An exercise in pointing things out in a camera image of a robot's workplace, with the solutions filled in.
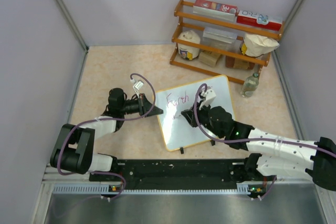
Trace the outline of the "yellow framed whiteboard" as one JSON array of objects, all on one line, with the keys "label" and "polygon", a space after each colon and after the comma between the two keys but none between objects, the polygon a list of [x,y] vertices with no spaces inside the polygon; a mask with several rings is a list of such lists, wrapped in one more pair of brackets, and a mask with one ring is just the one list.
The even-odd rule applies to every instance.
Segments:
[{"label": "yellow framed whiteboard", "polygon": [[236,118],[228,77],[225,75],[158,91],[155,105],[163,110],[163,114],[158,116],[158,120],[164,144],[168,151],[177,151],[182,147],[186,148],[210,140],[199,128],[191,127],[182,115],[175,120],[173,119],[173,115],[181,114],[183,110],[191,108],[196,91],[203,83],[206,83],[216,93],[216,98],[211,103],[211,107],[221,106],[232,115],[233,119]]}]

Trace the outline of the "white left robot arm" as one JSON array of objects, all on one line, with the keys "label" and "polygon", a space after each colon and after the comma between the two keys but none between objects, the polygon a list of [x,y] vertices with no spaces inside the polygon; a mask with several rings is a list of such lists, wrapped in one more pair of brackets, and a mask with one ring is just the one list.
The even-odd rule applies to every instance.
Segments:
[{"label": "white left robot arm", "polygon": [[121,129],[125,115],[138,114],[140,118],[163,114],[144,93],[135,94],[131,99],[121,88],[109,91],[105,111],[97,119],[83,122],[79,126],[65,124],[61,127],[50,157],[50,165],[61,172],[85,174],[101,172],[107,180],[114,180],[119,168],[114,158],[93,152],[94,141]]}]

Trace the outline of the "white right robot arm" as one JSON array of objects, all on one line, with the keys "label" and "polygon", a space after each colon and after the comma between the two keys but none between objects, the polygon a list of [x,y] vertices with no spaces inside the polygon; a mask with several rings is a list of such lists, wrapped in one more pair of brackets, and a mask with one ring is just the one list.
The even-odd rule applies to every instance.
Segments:
[{"label": "white right robot arm", "polygon": [[293,177],[335,191],[335,143],[327,137],[305,141],[270,134],[233,120],[221,106],[196,104],[181,115],[211,140],[249,151],[245,174],[252,180],[260,176]]}]

